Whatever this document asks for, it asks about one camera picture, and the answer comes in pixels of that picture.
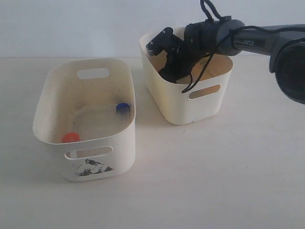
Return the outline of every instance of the white background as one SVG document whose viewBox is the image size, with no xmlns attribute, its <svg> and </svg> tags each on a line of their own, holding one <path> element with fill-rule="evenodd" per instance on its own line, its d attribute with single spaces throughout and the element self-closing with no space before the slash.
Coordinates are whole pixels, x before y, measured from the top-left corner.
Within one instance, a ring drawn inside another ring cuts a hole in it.
<svg viewBox="0 0 305 229">
<path fill-rule="evenodd" d="M 213 3 L 247 25 L 305 23 L 304 0 Z M 199 0 L 2 0 L 0 57 L 140 56 L 141 36 L 205 18 Z"/>
</svg>

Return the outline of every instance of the storage bin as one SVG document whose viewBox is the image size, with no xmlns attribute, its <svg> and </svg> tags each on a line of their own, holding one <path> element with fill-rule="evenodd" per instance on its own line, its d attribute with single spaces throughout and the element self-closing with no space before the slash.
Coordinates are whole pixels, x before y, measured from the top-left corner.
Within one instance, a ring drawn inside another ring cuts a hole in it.
<svg viewBox="0 0 305 229">
<path fill-rule="evenodd" d="M 117 110 L 122 104 L 127 112 Z M 67 179 L 112 177 L 135 161 L 135 115 L 132 76 L 125 62 L 73 61 L 48 74 L 33 131 Z M 63 143 L 70 132 L 80 141 Z"/>
<path fill-rule="evenodd" d="M 184 28 L 174 28 L 173 33 L 183 39 Z M 165 119 L 176 125 L 185 125 L 215 115 L 223 101 L 225 90 L 233 69 L 231 58 L 214 55 L 200 82 L 189 92 L 181 91 L 187 87 L 190 78 L 177 83 L 164 80 L 158 71 L 166 63 L 166 52 L 149 56 L 146 45 L 159 32 L 147 34 L 140 39 L 140 49 L 145 83 Z M 198 78 L 208 58 L 201 59 L 193 68 L 192 75 Z"/>
</svg>

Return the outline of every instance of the blue bottle cap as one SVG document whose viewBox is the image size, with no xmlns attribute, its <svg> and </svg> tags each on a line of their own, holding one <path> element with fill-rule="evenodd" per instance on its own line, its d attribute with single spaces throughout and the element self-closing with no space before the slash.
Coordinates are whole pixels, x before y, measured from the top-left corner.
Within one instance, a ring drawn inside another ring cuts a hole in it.
<svg viewBox="0 0 305 229">
<path fill-rule="evenodd" d="M 126 103 L 121 103 L 116 106 L 116 113 L 126 113 L 130 111 L 130 107 Z"/>
</svg>

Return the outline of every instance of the bin handle hole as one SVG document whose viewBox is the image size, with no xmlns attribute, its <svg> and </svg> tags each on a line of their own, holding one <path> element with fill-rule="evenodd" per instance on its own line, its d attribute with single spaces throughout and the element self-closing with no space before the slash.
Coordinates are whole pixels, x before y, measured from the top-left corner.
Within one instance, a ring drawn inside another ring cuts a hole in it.
<svg viewBox="0 0 305 229">
<path fill-rule="evenodd" d="M 113 152 L 111 146 L 103 146 L 94 149 L 85 149 L 79 151 L 70 151 L 65 153 L 65 158 L 68 160 L 81 160 L 87 158 L 94 158 L 102 155 L 108 155 Z"/>
<path fill-rule="evenodd" d="M 81 80 L 107 78 L 109 75 L 108 68 L 92 68 L 77 71 L 77 77 Z"/>
<path fill-rule="evenodd" d="M 213 94 L 216 93 L 220 90 L 221 86 L 219 84 L 211 86 L 211 87 L 207 87 L 207 88 L 203 88 L 197 91 L 194 91 L 192 93 L 189 94 L 189 99 L 196 99 L 199 97 L 203 97 L 209 94 Z"/>
</svg>

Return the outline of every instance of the table surface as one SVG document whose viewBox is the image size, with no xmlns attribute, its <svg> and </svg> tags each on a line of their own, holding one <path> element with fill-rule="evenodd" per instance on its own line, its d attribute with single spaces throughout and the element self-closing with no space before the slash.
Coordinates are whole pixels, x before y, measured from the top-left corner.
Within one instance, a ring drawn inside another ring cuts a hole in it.
<svg viewBox="0 0 305 229">
<path fill-rule="evenodd" d="M 51 68 L 74 59 L 0 59 L 1 229 L 303 229 L 305 106 L 288 99 L 261 55 L 233 57 L 220 111 L 168 123 L 122 58 L 136 93 L 136 160 L 117 177 L 74 183 L 32 132 Z"/>
</svg>

